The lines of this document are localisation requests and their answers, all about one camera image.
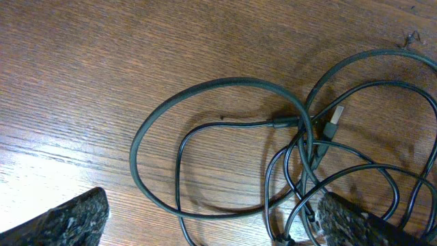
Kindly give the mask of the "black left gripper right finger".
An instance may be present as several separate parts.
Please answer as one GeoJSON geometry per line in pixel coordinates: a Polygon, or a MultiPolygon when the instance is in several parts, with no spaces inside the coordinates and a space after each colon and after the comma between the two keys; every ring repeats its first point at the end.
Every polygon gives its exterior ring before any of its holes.
{"type": "Polygon", "coordinates": [[[328,246],[430,246],[333,192],[318,202],[317,223],[328,246]]]}

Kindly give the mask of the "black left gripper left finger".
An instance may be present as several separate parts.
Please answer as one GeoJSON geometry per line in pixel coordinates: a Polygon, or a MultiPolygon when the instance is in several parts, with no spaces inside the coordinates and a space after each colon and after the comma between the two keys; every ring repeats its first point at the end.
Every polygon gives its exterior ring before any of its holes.
{"type": "Polygon", "coordinates": [[[89,245],[100,243],[109,203],[95,187],[45,213],[1,233],[2,245],[89,245]]]}

